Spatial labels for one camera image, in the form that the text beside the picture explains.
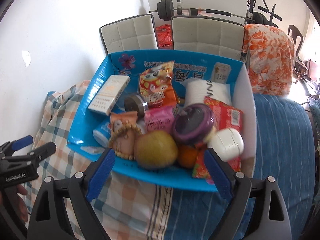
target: pink snack package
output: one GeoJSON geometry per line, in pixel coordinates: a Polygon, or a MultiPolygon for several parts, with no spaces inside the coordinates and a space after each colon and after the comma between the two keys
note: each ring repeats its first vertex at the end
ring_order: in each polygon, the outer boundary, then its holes
{"type": "Polygon", "coordinates": [[[177,106],[163,106],[147,110],[144,114],[144,123],[147,131],[164,130],[170,133],[177,109],[177,106]]]}

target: human hand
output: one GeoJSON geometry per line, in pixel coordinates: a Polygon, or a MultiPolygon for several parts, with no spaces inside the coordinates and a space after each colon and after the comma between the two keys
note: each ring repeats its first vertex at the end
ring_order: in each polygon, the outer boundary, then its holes
{"type": "MultiPolygon", "coordinates": [[[[17,193],[25,196],[28,194],[28,191],[22,185],[17,185],[17,193]]],[[[18,216],[21,218],[23,222],[27,223],[28,222],[27,206],[19,195],[17,195],[17,198],[18,198],[18,210],[19,210],[18,216]]],[[[2,195],[0,192],[0,206],[1,205],[2,205],[2,195]]]]}

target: purple round container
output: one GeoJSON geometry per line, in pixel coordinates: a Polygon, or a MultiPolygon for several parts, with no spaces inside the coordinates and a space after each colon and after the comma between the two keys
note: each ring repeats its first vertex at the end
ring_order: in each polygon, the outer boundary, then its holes
{"type": "Polygon", "coordinates": [[[198,143],[210,133],[214,118],[213,111],[205,104],[188,106],[174,119],[172,136],[183,144],[198,143]]]}

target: red plastic bag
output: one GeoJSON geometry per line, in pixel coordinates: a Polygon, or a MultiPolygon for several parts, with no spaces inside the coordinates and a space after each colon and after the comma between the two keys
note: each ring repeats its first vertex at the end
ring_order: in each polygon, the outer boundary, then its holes
{"type": "Polygon", "coordinates": [[[159,49],[173,49],[171,25],[164,24],[156,27],[156,34],[159,43],[159,49]]]}

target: metal screw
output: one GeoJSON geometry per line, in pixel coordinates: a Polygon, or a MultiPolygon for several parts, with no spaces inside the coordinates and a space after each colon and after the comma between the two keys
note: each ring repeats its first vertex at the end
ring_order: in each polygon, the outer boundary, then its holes
{"type": "Polygon", "coordinates": [[[275,179],[274,177],[272,177],[272,176],[269,176],[269,177],[268,177],[268,180],[269,180],[270,182],[275,182],[275,181],[276,181],[276,179],[275,179]]]}
{"type": "Polygon", "coordinates": [[[240,172],[240,171],[238,171],[238,172],[236,173],[236,176],[237,176],[238,178],[240,178],[240,179],[244,178],[244,174],[243,174],[242,172],[240,172]]]}
{"type": "Polygon", "coordinates": [[[77,179],[82,178],[82,176],[83,176],[83,173],[82,173],[81,171],[79,171],[79,172],[77,172],[77,173],[75,174],[75,177],[76,177],[77,179]]]}
{"type": "Polygon", "coordinates": [[[44,179],[44,182],[46,182],[46,183],[48,183],[50,181],[51,181],[51,177],[49,177],[49,176],[44,179]]]}

